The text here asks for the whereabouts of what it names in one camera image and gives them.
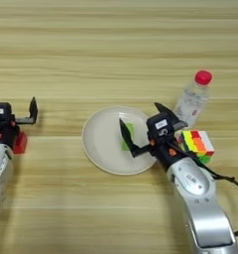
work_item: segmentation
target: bottle cap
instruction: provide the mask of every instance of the bottle cap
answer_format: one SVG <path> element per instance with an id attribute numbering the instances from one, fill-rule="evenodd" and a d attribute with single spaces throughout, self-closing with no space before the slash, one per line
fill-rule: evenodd
<path id="1" fill-rule="evenodd" d="M 208 85 L 212 79 L 212 74 L 207 70 L 200 70 L 194 77 L 194 80 L 202 85 Z"/>

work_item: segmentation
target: red component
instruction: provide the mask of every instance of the red component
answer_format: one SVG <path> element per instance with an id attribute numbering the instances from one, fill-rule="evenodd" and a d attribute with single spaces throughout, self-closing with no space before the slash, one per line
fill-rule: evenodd
<path id="1" fill-rule="evenodd" d="M 26 151 L 27 143 L 28 143 L 27 135 L 24 132 L 21 132 L 15 142 L 13 153 L 17 155 L 24 154 Z"/>
<path id="2" fill-rule="evenodd" d="M 209 151 L 206 153 L 206 156 L 212 156 L 214 154 L 214 151 Z"/>
<path id="3" fill-rule="evenodd" d="M 207 70 L 200 70 L 194 77 L 194 80 L 202 85 L 208 85 L 212 79 L 212 74 Z"/>
<path id="4" fill-rule="evenodd" d="M 193 139 L 199 139 L 200 135 L 198 133 L 198 131 L 191 131 L 191 136 Z"/>

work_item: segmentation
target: white plate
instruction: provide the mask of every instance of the white plate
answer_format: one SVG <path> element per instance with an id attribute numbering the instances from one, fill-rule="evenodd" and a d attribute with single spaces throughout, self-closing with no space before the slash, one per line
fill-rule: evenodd
<path id="1" fill-rule="evenodd" d="M 82 142 L 86 155 L 102 170 L 117 175 L 134 175 L 149 169 L 156 159 L 150 154 L 133 158 L 122 150 L 119 118 L 134 125 L 134 143 L 147 145 L 148 116 L 130 107 L 109 107 L 93 114 L 85 123 Z"/>

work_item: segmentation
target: green object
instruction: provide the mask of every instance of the green object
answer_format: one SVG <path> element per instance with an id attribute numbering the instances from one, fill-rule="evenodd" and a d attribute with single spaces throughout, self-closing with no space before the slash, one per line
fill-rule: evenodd
<path id="1" fill-rule="evenodd" d="M 134 126 L 132 123 L 125 123 L 130 134 L 131 134 L 131 139 L 133 140 L 134 139 Z M 125 143 L 124 140 L 122 140 L 122 150 L 123 151 L 129 151 L 129 148 L 127 146 L 127 144 Z"/>
<path id="2" fill-rule="evenodd" d="M 210 156 L 201 156 L 199 157 L 199 160 L 203 163 L 203 164 L 207 164 L 210 161 Z"/>

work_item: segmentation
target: colorful cube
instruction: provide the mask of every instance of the colorful cube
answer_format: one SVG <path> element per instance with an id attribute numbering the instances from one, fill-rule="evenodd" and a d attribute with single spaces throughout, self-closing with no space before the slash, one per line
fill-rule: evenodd
<path id="1" fill-rule="evenodd" d="M 214 154 L 214 148 L 205 131 L 184 130 L 178 132 L 176 137 L 182 150 L 194 152 L 203 164 L 207 164 Z"/>

